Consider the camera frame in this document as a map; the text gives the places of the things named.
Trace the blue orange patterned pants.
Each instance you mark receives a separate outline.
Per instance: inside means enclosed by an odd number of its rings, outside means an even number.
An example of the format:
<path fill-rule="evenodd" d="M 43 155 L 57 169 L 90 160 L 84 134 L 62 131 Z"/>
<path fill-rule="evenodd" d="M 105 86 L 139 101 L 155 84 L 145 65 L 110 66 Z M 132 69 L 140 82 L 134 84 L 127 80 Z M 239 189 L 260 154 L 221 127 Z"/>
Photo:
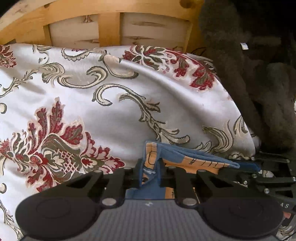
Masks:
<path fill-rule="evenodd" d="M 173 199 L 174 192 L 170 187 L 160 187 L 160 161 L 166 167 L 183 168 L 187 173 L 195 174 L 198 170 L 206 170 L 218 174 L 220 169 L 226 168 L 239 171 L 260 171 L 255 163 L 233 162 L 219 156 L 202 151 L 187 149 L 171 144 L 147 141 L 145 142 L 143 157 L 140 161 L 139 188 L 126 191 L 128 199 Z"/>

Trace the white floral bedspread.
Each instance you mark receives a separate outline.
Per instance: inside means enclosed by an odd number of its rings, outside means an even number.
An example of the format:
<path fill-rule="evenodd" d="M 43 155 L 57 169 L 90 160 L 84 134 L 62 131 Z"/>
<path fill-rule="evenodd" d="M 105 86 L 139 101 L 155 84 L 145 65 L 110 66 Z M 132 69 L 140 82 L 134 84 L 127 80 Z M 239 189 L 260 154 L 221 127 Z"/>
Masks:
<path fill-rule="evenodd" d="M 1 240 L 23 237 L 23 199 L 133 167 L 147 141 L 238 160 L 259 146 L 208 58 L 140 45 L 2 45 Z"/>

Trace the dark fuzzy blanket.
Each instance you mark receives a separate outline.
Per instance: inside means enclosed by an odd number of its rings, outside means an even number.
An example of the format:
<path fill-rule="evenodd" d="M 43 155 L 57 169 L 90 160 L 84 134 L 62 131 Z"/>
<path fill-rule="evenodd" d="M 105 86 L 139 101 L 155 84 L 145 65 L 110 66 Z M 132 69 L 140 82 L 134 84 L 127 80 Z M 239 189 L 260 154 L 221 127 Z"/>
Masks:
<path fill-rule="evenodd" d="M 205 1 L 206 55 L 268 153 L 295 150 L 295 1 Z"/>

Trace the wooden bed frame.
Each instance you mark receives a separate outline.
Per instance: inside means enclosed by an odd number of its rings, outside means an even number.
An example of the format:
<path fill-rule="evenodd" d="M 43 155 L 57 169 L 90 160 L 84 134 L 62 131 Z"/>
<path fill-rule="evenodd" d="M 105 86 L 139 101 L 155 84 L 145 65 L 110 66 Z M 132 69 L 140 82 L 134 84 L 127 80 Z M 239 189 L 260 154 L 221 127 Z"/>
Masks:
<path fill-rule="evenodd" d="M 19 1 L 1 17 L 1 44 L 68 48 L 201 47 L 202 1 Z"/>

